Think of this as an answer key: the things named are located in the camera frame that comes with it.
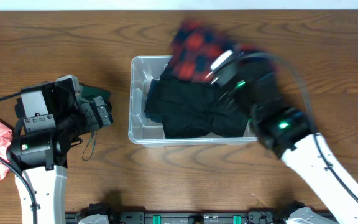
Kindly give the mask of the green garment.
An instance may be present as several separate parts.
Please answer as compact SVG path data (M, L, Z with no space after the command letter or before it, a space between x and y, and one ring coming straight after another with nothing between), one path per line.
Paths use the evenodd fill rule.
M96 88L88 85L80 85L81 97L87 100L93 100L94 98L101 96L104 101L109 101L111 93L108 90Z

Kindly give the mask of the red plaid flannel garment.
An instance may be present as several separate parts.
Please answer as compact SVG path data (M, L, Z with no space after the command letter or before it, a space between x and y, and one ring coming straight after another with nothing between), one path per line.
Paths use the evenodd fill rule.
M179 80L208 83L214 75L210 66L224 52L258 52L254 46L239 44L224 33L195 20L185 20L171 44L172 58L164 75Z

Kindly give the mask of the black garment pile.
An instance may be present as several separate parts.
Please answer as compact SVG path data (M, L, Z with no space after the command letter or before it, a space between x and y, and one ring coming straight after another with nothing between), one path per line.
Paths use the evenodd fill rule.
M166 68L153 106L162 117L165 136L198 138L214 133L225 138L242 137L247 115L219 101L218 93L215 87L179 80Z

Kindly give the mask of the dark navy garment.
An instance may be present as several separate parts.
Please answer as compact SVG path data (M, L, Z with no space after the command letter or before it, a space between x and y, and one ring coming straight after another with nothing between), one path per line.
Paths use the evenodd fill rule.
M145 117L156 123L162 123L163 118L169 115L167 102L161 99L161 89L158 80L152 80L147 94L144 113Z

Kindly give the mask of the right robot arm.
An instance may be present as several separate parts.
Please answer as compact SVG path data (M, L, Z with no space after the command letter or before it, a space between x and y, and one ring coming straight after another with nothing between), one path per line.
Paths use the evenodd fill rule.
M302 111L280 93L271 63L283 65L297 82L305 104ZM259 143L296 172L325 204L338 223L358 223L358 183L345 170L318 132L303 80L285 60L270 54L250 54L216 60L213 82L226 88L250 118Z

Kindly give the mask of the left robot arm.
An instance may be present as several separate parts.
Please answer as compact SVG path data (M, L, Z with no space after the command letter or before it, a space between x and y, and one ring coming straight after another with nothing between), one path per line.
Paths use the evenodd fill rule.
M23 223L64 223L67 153L81 135L110 126L110 93L72 79L21 90L7 158L19 173Z

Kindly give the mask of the clear plastic storage bin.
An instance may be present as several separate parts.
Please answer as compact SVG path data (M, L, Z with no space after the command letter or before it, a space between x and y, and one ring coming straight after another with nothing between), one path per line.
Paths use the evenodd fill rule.
M152 80L159 79L170 59L169 55L140 55L132 59L128 137L134 144L141 144L145 147L164 147L208 144L245 145L257 141L250 126L246 127L242 137L236 138L224 138L214 133L200 138L166 138L162 123L148 119L144 108Z

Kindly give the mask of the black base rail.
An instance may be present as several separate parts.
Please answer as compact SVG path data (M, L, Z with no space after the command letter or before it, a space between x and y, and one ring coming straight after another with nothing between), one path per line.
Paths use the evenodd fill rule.
M149 212L145 210L115 211L109 205L91 204L78 213L67 213L66 224L286 224L332 223L337 220L329 212L314 212L300 202L283 210L250 210L248 212Z

